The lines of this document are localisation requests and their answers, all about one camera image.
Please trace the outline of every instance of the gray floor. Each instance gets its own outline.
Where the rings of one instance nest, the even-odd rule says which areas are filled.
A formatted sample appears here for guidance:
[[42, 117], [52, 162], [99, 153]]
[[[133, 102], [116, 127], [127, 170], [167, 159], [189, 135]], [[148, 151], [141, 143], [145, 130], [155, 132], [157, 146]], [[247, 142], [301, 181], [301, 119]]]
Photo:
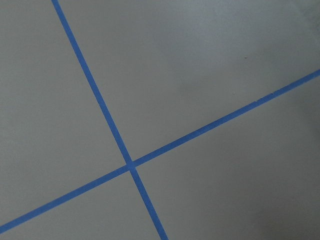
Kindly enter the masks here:
[[[320, 66], [319, 0], [61, 0], [135, 160]], [[0, 226], [125, 164], [49, 0], [0, 7]], [[137, 168], [170, 240], [320, 239], [320, 77]], [[0, 236], [158, 240], [129, 173]]]

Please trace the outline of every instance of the blue tape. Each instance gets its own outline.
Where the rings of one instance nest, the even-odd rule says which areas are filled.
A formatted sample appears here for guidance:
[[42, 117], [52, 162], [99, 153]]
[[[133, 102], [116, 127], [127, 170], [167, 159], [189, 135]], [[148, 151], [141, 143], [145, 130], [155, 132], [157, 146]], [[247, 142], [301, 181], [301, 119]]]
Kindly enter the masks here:
[[177, 139], [177, 140], [175, 140], [175, 141], [173, 141], [163, 147], [160, 147], [157, 150], [154, 150], [154, 151], [146, 154], [145, 156], [142, 156], [132, 162], [131, 157], [127, 151], [127, 148], [126, 148], [126, 146], [125, 146], [125, 144], [119, 134], [119, 131], [118, 131], [118, 129], [117, 129], [117, 127], [116, 127], [116, 125], [115, 125], [115, 123], [114, 123], [114, 121], [108, 111], [108, 108], [104, 102], [104, 99], [102, 98], [102, 96], [100, 94], [100, 91], [99, 91], [99, 89], [93, 79], [93, 76], [89, 70], [89, 67], [88, 67], [88, 65], [87, 65], [87, 63], [86, 63], [86, 61], [80, 51], [80, 48], [76, 42], [76, 39], [71, 32], [71, 29], [67, 23], [67, 20], [61, 10], [61, 7], [60, 7], [58, 1], [57, 0], [51, 0], [51, 1], [54, 5], [54, 8], [55, 8], [59, 18], [60, 18], [62, 26], [63, 26], [65, 32], [67, 33], [67, 36], [70, 40], [72, 48], [73, 48], [73, 50], [79, 60], [79, 63], [82, 67], [82, 70], [83, 70], [83, 72], [84, 72], [84, 74], [90, 84], [90, 87], [96, 97], [98, 104], [100, 105], [102, 113], [103, 113], [103, 115], [104, 115], [110, 129], [111, 129], [111, 132], [112, 132], [112, 134], [113, 134], [113, 136], [119, 146], [119, 149], [120, 149], [127, 165], [122, 166], [122, 167], [120, 167], [120, 168], [94, 180], [94, 181], [87, 183], [86, 185], [83, 185], [83, 186], [81, 186], [81, 187], [79, 187], [79, 188], [45, 204], [45, 205], [42, 205], [42, 206], [40, 206], [30, 212], [18, 217], [18, 218], [0, 226], [0, 234], [6, 232], [6, 231], [24, 223], [24, 222], [32, 219], [32, 218], [35, 218], [36, 216], [43, 214], [43, 213], [45, 213], [45, 212], [63, 204], [63, 203], [103, 184], [103, 183], [106, 183], [107, 181], [109, 181], [109, 180], [111, 180], [111, 179], [113, 179], [113, 178], [115, 178], [115, 177], [117, 177], [127, 171], [130, 171], [132, 178], [133, 178], [133, 180], [139, 190], [139, 193], [142, 197], [142, 200], [143, 200], [143, 202], [144, 202], [144, 204], [145, 204], [145, 206], [146, 206], [146, 208], [147, 208], [147, 210], [153, 220], [153, 223], [154, 223], [154, 225], [160, 235], [160, 238], [162, 240], [166, 240], [166, 239], [168, 239], [168, 237], [167, 237], [167, 235], [166, 235], [166, 233], [160, 223], [160, 220], [157, 216], [157, 213], [152, 205], [152, 202], [147, 194], [147, 191], [146, 191], [135, 167], [140, 166], [141, 164], [146, 163], [146, 162], [154, 159], [155, 157], [162, 155], [162, 154], [164, 154], [164, 153], [166, 153], [166, 152], [168, 152], [168, 151], [170, 151], [170, 150], [172, 150], [172, 149], [174, 149], [174, 148], [176, 148], [176, 147], [178, 147], [178, 146], [180, 146], [180, 145], [182, 145], [182, 144], [184, 144], [184, 143], [186, 143], [186, 142], [188, 142], [188, 141], [190, 141], [190, 140], [192, 140], [192, 139], [194, 139], [194, 138], [196, 138], [196, 137], [198, 137], [198, 136], [200, 136], [200, 135], [202, 135], [202, 134], [204, 134], [204, 133], [206, 133], [206, 132], [208, 132], [208, 131], [210, 131], [210, 130], [212, 130], [212, 129], [214, 129], [214, 128], [216, 128], [216, 127], [218, 127], [218, 126], [220, 126], [220, 125], [222, 125], [222, 124], [224, 124], [224, 123], [226, 123], [226, 122], [228, 122], [228, 121], [230, 121], [230, 120], [232, 120], [232, 119], [234, 119], [234, 118], [236, 118], [236, 117], [238, 117], [238, 116], [240, 116], [240, 115], [242, 115], [252, 109], [254, 109], [254, 108], [256, 108], [256, 107], [258, 107], [258, 106], [260, 106], [260, 105], [262, 105], [262, 104], [265, 104], [268, 101], [270, 101], [270, 100], [272, 100], [272, 99], [274, 99], [284, 93], [287, 93], [288, 91], [291, 91], [291, 90], [299, 87], [300, 85], [315, 79], [318, 76], [320, 76], [320, 69], [319, 69], [319, 70], [317, 70], [317, 71], [315, 71], [315, 72], [313, 72], [313, 73], [311, 73], [311, 74], [309, 74], [309, 75], [307, 75], [307, 76], [305, 76], [305, 77], [303, 77], [303, 78], [301, 78], [301, 79], [299, 79], [299, 80], [297, 80], [297, 81], [295, 81], [295, 82], [293, 82], [283, 88], [280, 88], [279, 90], [277, 90], [269, 95], [266, 95], [266, 96], [260, 98], [259, 100], [255, 101], [255, 102], [252, 102], [252, 103], [250, 103], [250, 104], [248, 104], [248, 105], [246, 105], [246, 106], [244, 106], [244, 107], [242, 107], [242, 108], [240, 108], [240, 109], [238, 109], [238, 110], [236, 110], [226, 116], [223, 116], [223, 117], [219, 118], [218, 120], [213, 121], [212, 123], [209, 123], [209, 124], [199, 128], [198, 130], [195, 130], [195, 131], [193, 131], [193, 132], [191, 132], [191, 133], [189, 133], [189, 134], [187, 134], [187, 135], [185, 135], [185, 136], [183, 136], [183, 137], [181, 137], [181, 138], [179, 138], [179, 139]]
[[89, 67], [86, 63], [86, 60], [85, 60], [85, 58], [84, 58], [84, 56], [78, 46], [78, 43], [75, 39], [75, 36], [73, 35], [73, 33], [70, 29], [70, 26], [69, 26], [67, 19], [64, 15], [60, 5], [59, 5], [59, 2], [58, 2], [58, 0], [51, 0], [51, 1], [54, 5], [54, 8], [56, 10], [57, 15], [60, 18], [61, 24], [65, 30], [65, 33], [66, 33], [67, 37], [69, 38], [69, 41], [72, 45], [74, 53], [75, 53], [76, 57], [78, 58], [78, 61], [82, 67], [82, 70], [86, 76], [86, 79], [92, 89], [92, 92], [93, 92], [93, 94], [94, 94], [94, 96], [95, 96], [95, 98], [101, 108], [101, 111], [104, 115], [104, 118], [105, 118], [111, 132], [112, 132], [112, 135], [116, 141], [116, 144], [118, 145], [118, 147], [121, 151], [121, 154], [122, 154], [124, 161], [125, 161], [128, 169], [131, 173], [131, 176], [134, 180], [134, 183], [135, 183], [135, 185], [136, 185], [136, 187], [142, 197], [142, 200], [145, 204], [145, 207], [147, 208], [147, 210], [149, 212], [149, 215], [153, 221], [153, 224], [154, 224], [161, 240], [167, 240], [168, 239], [167, 234], [166, 234], [166, 232], [160, 222], [160, 219], [156, 213], [156, 210], [155, 210], [155, 208], [154, 208], [154, 206], [153, 206], [153, 204], [147, 194], [147, 191], [142, 183], [142, 180], [141, 180], [141, 178], [135, 168], [135, 165], [134, 165], [134, 163], [131, 159], [131, 156], [126, 148], [126, 145], [125, 145], [123, 139], [121, 138], [121, 135], [117, 129], [117, 126], [116, 126], [116, 124], [115, 124], [115, 122], [114, 122], [114, 120], [113, 120], [113, 118], [107, 108], [107, 105], [106, 105], [106, 103], [105, 103], [105, 101], [104, 101], [104, 99], [98, 89], [98, 86], [94, 80], [94, 77], [92, 76], [92, 74], [90, 72], [90, 69], [89, 69]]
[[297, 87], [299, 87], [300, 85], [302, 84], [305, 84], [309, 81], [311, 81], [312, 79], [315, 79], [316, 77], [320, 76], [320, 69], [307, 75], [307, 76], [304, 76], [303, 78], [300, 78], [299, 80], [297, 81], [294, 81], [292, 83], [290, 83], [289, 85], [287, 86], [284, 86], [282, 88], [280, 88], [279, 90], [273, 92], [273, 93], [270, 93], [262, 98], [260, 98], [259, 100], [257, 101], [254, 101], [228, 115], [225, 115], [221, 118], [219, 118], [218, 120], [215, 120], [183, 137], [180, 137], [179, 139], [175, 140], [175, 141], [172, 141], [170, 143], [168, 143], [167, 145], [164, 145], [160, 148], [158, 148], [157, 150], [154, 150], [150, 153], [148, 153], [147, 155], [144, 155], [140, 158], [138, 158], [137, 160], [134, 161], [134, 165], [137, 167], [137, 166], [140, 166], [141, 164], [144, 164], [212, 129], [215, 129], [216, 127], [222, 125], [222, 124], [225, 124], [226, 122], [229, 122], [230, 120], [232, 119], [235, 119], [236, 117], [239, 117], [240, 115], [252, 110], [252, 109], [255, 109], [257, 107], [259, 107], [260, 105], [262, 104], [265, 104], [267, 102], [269, 102], [270, 100], [276, 98], [276, 97], [279, 97], [280, 95], [282, 94], [285, 94]]
[[85, 192], [88, 192], [89, 190], [96, 188], [99, 185], [104, 184], [104, 183], [110, 181], [111, 179], [114, 179], [115, 177], [121, 175], [121, 174], [124, 174], [128, 170], [129, 169], [126, 165], [122, 166], [122, 167], [102, 176], [102, 177], [99, 177], [96, 180], [93, 180], [93, 181], [87, 183], [86, 185], [83, 185], [83, 186], [81, 186], [81, 187], [61, 196], [61, 197], [58, 197], [57, 199], [55, 199], [51, 202], [48, 202], [45, 205], [42, 205], [42, 206], [20, 216], [12, 221], [9, 221], [6, 224], [0, 226], [0, 234], [4, 233], [4, 232], [20, 225], [20, 224], [23, 224], [24, 222], [26, 222], [30, 219], [33, 219], [36, 216], [39, 216], [40, 214], [43, 214], [43, 213], [63, 204], [71, 199], [74, 199], [75, 197], [77, 197], [81, 194], [84, 194]]

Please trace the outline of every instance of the blue painter's tape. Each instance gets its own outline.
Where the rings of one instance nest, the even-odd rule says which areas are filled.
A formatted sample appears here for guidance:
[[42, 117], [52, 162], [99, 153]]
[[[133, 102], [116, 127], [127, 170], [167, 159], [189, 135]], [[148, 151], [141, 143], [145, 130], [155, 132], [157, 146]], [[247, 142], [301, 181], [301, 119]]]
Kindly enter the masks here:
[[127, 172], [129, 169], [128, 167], [125, 165], [125, 166], [122, 166], [102, 177], [99, 177], [98, 179], [96, 180], [93, 180], [89, 183], [87, 183], [86, 185], [83, 185], [61, 197], [58, 197], [57, 199], [51, 201], [51, 202], [48, 202], [47, 204], [45, 205], [42, 205], [2, 226], [0, 226], [0, 234], [20, 225], [20, 224], [23, 224], [24, 222], [26, 221], [29, 221], [30, 219], [33, 219], [35, 218], [36, 216], [39, 216], [40, 214], [43, 214], [71, 199], [74, 199], [75, 197], [81, 195], [81, 194], [84, 194], [85, 192], [88, 192], [89, 190], [91, 189], [94, 189], [96, 187], [98, 187], [99, 185], [103, 184], [103, 183], [106, 183], [108, 182], [109, 180], [111, 179], [114, 179], [115, 177], [121, 175], [121, 174], [124, 174], [125, 172]]
[[56, 10], [57, 15], [59, 16], [59, 19], [61, 21], [61, 24], [62, 24], [64, 30], [65, 30], [65, 33], [66, 33], [67, 37], [69, 38], [69, 41], [72, 45], [74, 53], [75, 53], [76, 57], [78, 58], [78, 61], [79, 61], [81, 68], [86, 76], [86, 79], [92, 89], [92, 92], [93, 92], [93, 94], [94, 94], [94, 96], [95, 96], [95, 98], [101, 108], [101, 111], [104, 115], [104, 118], [105, 118], [105, 120], [106, 120], [112, 134], [113, 134], [113, 137], [116, 141], [116, 144], [118, 145], [118, 147], [121, 151], [121, 154], [122, 154], [124, 161], [125, 161], [128, 169], [131, 173], [131, 176], [134, 180], [134, 183], [135, 183], [136, 187], [138, 188], [138, 191], [139, 191], [139, 193], [142, 197], [142, 200], [145, 204], [145, 207], [147, 208], [147, 210], [150, 214], [150, 217], [153, 221], [153, 224], [154, 224], [161, 240], [168, 240], [167, 234], [166, 234], [166, 232], [160, 222], [160, 219], [156, 213], [154, 206], [152, 205], [151, 199], [149, 198], [149, 196], [147, 194], [147, 191], [146, 191], [146, 189], [141, 181], [141, 178], [135, 168], [135, 165], [134, 165], [134, 163], [131, 159], [131, 156], [126, 148], [126, 145], [125, 145], [123, 139], [121, 138], [121, 135], [120, 135], [120, 133], [117, 129], [117, 126], [116, 126], [116, 124], [115, 124], [115, 122], [114, 122], [114, 120], [113, 120], [113, 118], [107, 108], [107, 105], [106, 105], [106, 103], [105, 103], [105, 101], [104, 101], [104, 99], [98, 89], [98, 86], [94, 80], [94, 77], [92, 76], [92, 74], [90, 72], [90, 69], [89, 69], [89, 67], [86, 63], [86, 60], [85, 60], [85, 58], [84, 58], [84, 56], [78, 46], [78, 43], [75, 39], [74, 34], [72, 33], [72, 31], [70, 29], [70, 26], [69, 26], [67, 19], [64, 15], [60, 5], [59, 5], [59, 2], [58, 2], [58, 0], [51, 0], [51, 1], [54, 5], [54, 8]]
[[228, 115], [225, 115], [221, 118], [219, 118], [218, 120], [215, 120], [183, 137], [180, 137], [179, 139], [175, 140], [175, 141], [172, 141], [170, 143], [168, 143], [167, 145], [164, 145], [160, 148], [158, 148], [157, 150], [154, 150], [150, 153], [148, 153], [147, 155], [144, 155], [140, 158], [138, 158], [137, 160], [135, 160], [133, 163], [134, 165], [137, 167], [137, 166], [140, 166], [141, 164], [144, 164], [212, 129], [215, 129], [216, 127], [222, 125], [222, 124], [225, 124], [226, 122], [229, 122], [230, 120], [232, 119], [235, 119], [236, 117], [239, 117], [240, 115], [242, 114], [245, 114], [246, 112], [252, 110], [252, 109], [255, 109], [256, 107], [259, 107], [260, 105], [262, 104], [265, 104], [267, 102], [269, 102], [270, 100], [276, 98], [276, 97], [279, 97], [280, 95], [282, 94], [285, 94], [297, 87], [299, 87], [300, 85], [302, 84], [305, 84], [313, 79], [315, 79], [316, 77], [320, 76], [320, 69], [307, 75], [307, 76], [304, 76], [303, 78], [297, 80], [297, 81], [294, 81], [292, 83], [290, 83], [289, 85], [287, 86], [284, 86], [282, 88], [280, 88], [279, 90], [273, 92], [273, 93], [270, 93], [262, 98], [260, 98], [259, 100], [257, 101], [254, 101]]

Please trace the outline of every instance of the blue line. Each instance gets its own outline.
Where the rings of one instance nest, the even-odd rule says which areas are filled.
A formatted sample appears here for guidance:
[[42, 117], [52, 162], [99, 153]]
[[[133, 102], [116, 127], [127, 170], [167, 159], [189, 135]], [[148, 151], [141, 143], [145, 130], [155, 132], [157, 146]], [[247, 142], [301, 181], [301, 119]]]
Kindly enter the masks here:
[[110, 130], [113, 134], [113, 137], [116, 141], [116, 144], [118, 145], [118, 147], [121, 151], [121, 154], [124, 158], [124, 161], [125, 161], [128, 169], [132, 175], [134, 183], [135, 183], [135, 185], [136, 185], [136, 187], [142, 197], [142, 200], [145, 204], [145, 207], [147, 208], [147, 210], [149, 212], [149, 215], [153, 221], [153, 224], [154, 224], [161, 240], [167, 240], [168, 239], [167, 234], [166, 234], [166, 232], [160, 222], [160, 219], [156, 213], [154, 206], [152, 205], [151, 199], [149, 198], [149, 196], [147, 194], [147, 191], [146, 191], [146, 189], [142, 183], [142, 180], [141, 180], [141, 178], [135, 168], [135, 165], [134, 165], [134, 163], [131, 159], [131, 156], [125, 146], [125, 143], [124, 143], [123, 139], [121, 138], [121, 135], [117, 129], [117, 126], [116, 126], [116, 124], [115, 124], [115, 122], [114, 122], [114, 120], [113, 120], [113, 118], [107, 108], [107, 105], [106, 105], [106, 103], [105, 103], [105, 101], [104, 101], [104, 99], [98, 89], [98, 86], [94, 80], [94, 77], [92, 76], [92, 74], [90, 72], [90, 69], [89, 69], [89, 67], [86, 63], [86, 60], [85, 60], [85, 58], [84, 58], [84, 56], [78, 46], [78, 43], [75, 39], [74, 34], [72, 33], [72, 31], [70, 29], [70, 26], [69, 26], [67, 19], [64, 15], [60, 5], [59, 5], [59, 2], [58, 2], [58, 0], [51, 0], [51, 1], [53, 3], [53, 6], [56, 10], [57, 15], [59, 16], [59, 19], [61, 21], [61, 24], [62, 24], [64, 30], [65, 30], [65, 33], [66, 33], [67, 37], [69, 38], [69, 41], [72, 45], [74, 53], [75, 53], [76, 57], [78, 58], [78, 61], [82, 67], [82, 70], [86, 76], [86, 79], [89, 82], [89, 85], [92, 89], [92, 92], [93, 92], [93, 94], [94, 94], [94, 96], [95, 96], [95, 98], [101, 108], [101, 111], [104, 115], [104, 118], [105, 118], [107, 124], [109, 125], [109, 128], [110, 128]]
[[126, 165], [102, 176], [102, 177], [99, 177], [98, 179], [96, 180], [93, 180], [89, 183], [87, 183], [86, 185], [83, 185], [61, 197], [58, 197], [57, 199], [51, 201], [51, 202], [48, 202], [47, 204], [44, 204], [12, 221], [9, 221], [7, 222], [6, 224], [0, 226], [0, 234], [20, 225], [20, 224], [23, 224], [24, 222], [26, 221], [29, 221], [30, 219], [33, 219], [35, 218], [36, 216], [39, 216], [40, 214], [43, 214], [71, 199], [74, 199], [75, 197], [81, 195], [81, 194], [84, 194], [85, 192], [88, 192], [89, 190], [91, 189], [94, 189], [96, 187], [98, 187], [99, 185], [101, 184], [104, 184], [105, 182], [108, 182], [109, 180], [111, 179], [114, 179], [115, 177], [121, 175], [121, 174], [124, 174], [125, 172], [127, 172], [129, 169]]
[[252, 109], [255, 109], [257, 107], [259, 107], [260, 105], [262, 104], [265, 104], [267, 102], [269, 102], [270, 100], [276, 98], [276, 97], [279, 97], [280, 95], [282, 94], [285, 94], [297, 87], [299, 87], [300, 85], [302, 84], [305, 84], [313, 79], [315, 79], [316, 77], [320, 76], [320, 69], [307, 75], [307, 76], [304, 76], [303, 78], [297, 80], [297, 81], [294, 81], [292, 83], [290, 83], [289, 85], [286, 85], [282, 88], [280, 88], [279, 90], [273, 92], [273, 93], [270, 93], [262, 98], [260, 98], [259, 100], [257, 101], [254, 101], [228, 115], [225, 115], [221, 118], [219, 118], [218, 120], [215, 120], [211, 123], [209, 123], [208, 125], [205, 125], [183, 137], [180, 137], [179, 139], [175, 140], [175, 141], [172, 141], [170, 143], [168, 143], [167, 145], [164, 145], [160, 148], [158, 148], [157, 150], [154, 150], [140, 158], [138, 158], [137, 160], [135, 160], [133, 163], [136, 167], [140, 166], [141, 164], [144, 164], [154, 158], [156, 158], [157, 156], [160, 156], [212, 129], [215, 129], [216, 127], [222, 125], [222, 124], [225, 124], [226, 122], [229, 122], [230, 120], [232, 119], [235, 119], [236, 117], [239, 117], [240, 115], [242, 114], [245, 114], [246, 112], [252, 110]]

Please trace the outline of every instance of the gray surface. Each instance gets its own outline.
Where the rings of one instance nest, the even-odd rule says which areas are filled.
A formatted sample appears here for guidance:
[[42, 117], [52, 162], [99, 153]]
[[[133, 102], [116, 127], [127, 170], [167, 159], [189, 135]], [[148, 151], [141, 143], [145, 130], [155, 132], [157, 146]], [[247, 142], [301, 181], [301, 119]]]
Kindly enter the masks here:
[[10, 231], [2, 240], [159, 240], [125, 173]]
[[320, 237], [320, 78], [138, 167], [171, 240]]
[[[61, 0], [133, 159], [319, 68], [319, 0]], [[320, 79], [138, 168], [171, 240], [319, 239]], [[49, 0], [0, 7], [0, 225], [124, 165]], [[0, 236], [159, 239], [131, 177]]]
[[319, 18], [310, 22], [305, 4], [295, 2], [62, 0], [61, 6], [136, 159], [317, 70], [312, 23]]

